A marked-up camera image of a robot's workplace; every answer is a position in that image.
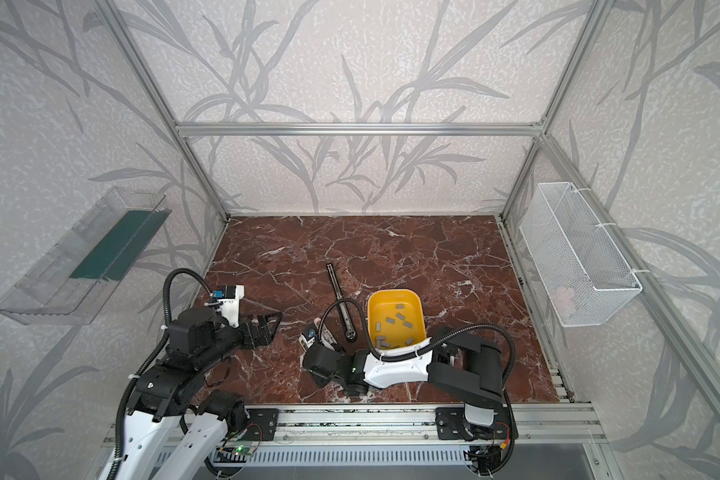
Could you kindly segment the beige mini stapler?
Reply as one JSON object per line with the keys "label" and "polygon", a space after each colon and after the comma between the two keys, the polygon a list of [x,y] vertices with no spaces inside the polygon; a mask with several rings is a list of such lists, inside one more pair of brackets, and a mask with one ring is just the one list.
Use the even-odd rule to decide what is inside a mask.
{"label": "beige mini stapler", "polygon": [[304,351],[308,351],[309,348],[315,343],[317,339],[317,331],[314,328],[308,328],[301,332],[299,336],[299,345]]}

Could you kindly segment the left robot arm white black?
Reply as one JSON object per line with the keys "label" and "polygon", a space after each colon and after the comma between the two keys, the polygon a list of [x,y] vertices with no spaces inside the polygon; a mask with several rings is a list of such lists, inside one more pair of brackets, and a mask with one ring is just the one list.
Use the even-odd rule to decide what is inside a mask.
{"label": "left robot arm white black", "polygon": [[230,468],[218,468],[216,461],[252,456],[261,442],[274,438],[275,408],[248,411],[241,395],[223,390],[212,391],[197,407],[191,402],[206,386],[207,373],[236,351],[270,345],[282,313],[241,316],[244,289],[237,285],[211,291],[204,306],[173,315],[171,286],[179,275],[205,282],[188,268],[167,275],[162,287],[163,334],[129,377],[102,479],[189,479],[201,466],[226,479]]}

